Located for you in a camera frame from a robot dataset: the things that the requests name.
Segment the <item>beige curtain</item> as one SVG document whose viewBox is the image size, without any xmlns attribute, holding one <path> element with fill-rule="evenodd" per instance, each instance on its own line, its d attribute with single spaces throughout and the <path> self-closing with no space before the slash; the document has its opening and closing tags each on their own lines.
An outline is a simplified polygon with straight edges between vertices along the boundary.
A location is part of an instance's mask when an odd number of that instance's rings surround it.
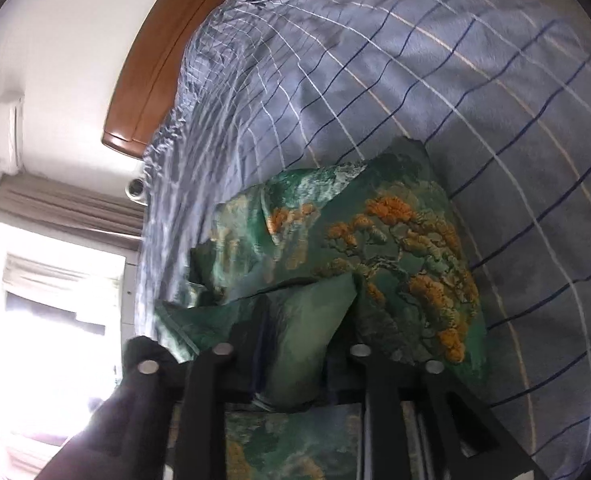
<svg viewBox="0 0 591 480">
<path fill-rule="evenodd" d="M 31 174 L 0 179 L 0 211 L 115 247 L 141 243 L 143 206 Z"/>
</svg>

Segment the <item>blue plaid bed cover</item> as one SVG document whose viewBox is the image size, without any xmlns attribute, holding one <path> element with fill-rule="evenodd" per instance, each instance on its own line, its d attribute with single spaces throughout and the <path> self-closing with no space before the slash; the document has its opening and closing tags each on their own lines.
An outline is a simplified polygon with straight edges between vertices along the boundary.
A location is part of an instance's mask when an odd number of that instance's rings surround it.
<svg viewBox="0 0 591 480">
<path fill-rule="evenodd" d="M 591 462 L 591 44 L 537 0 L 226 0 L 144 154 L 136 322 L 217 204 L 285 169 L 428 151 L 484 300 L 498 418 L 553 479 Z"/>
</svg>

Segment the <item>green floral padded jacket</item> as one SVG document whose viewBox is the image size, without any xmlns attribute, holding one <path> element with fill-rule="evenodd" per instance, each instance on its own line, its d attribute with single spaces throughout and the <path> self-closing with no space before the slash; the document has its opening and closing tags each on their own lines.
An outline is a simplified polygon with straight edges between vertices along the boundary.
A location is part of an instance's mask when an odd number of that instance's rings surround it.
<svg viewBox="0 0 591 480">
<path fill-rule="evenodd" d="M 481 299 L 423 145 L 293 170 L 217 207 L 155 319 L 176 356 L 250 349 L 251 403 L 225 418 L 231 479 L 352 479 L 354 404 L 324 406 L 359 341 L 394 362 L 485 378 Z"/>
</svg>

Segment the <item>brown wooden headboard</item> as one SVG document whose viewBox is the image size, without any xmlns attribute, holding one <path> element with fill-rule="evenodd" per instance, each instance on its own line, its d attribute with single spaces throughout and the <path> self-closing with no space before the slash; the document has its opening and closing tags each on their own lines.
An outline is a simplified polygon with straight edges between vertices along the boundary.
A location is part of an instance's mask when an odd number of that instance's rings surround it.
<svg viewBox="0 0 591 480">
<path fill-rule="evenodd" d="M 113 92 L 102 144 L 141 158 L 175 102 L 184 48 L 225 0 L 156 0 L 140 27 Z"/>
</svg>

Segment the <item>white wall air conditioner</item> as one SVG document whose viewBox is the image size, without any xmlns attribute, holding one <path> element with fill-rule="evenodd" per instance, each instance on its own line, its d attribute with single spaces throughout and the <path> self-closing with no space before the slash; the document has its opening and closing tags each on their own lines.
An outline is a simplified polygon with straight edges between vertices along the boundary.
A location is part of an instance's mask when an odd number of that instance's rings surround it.
<svg viewBox="0 0 591 480">
<path fill-rule="evenodd" d="M 6 92 L 0 96 L 0 171 L 9 176 L 23 167 L 23 104 L 21 92 Z"/>
</svg>

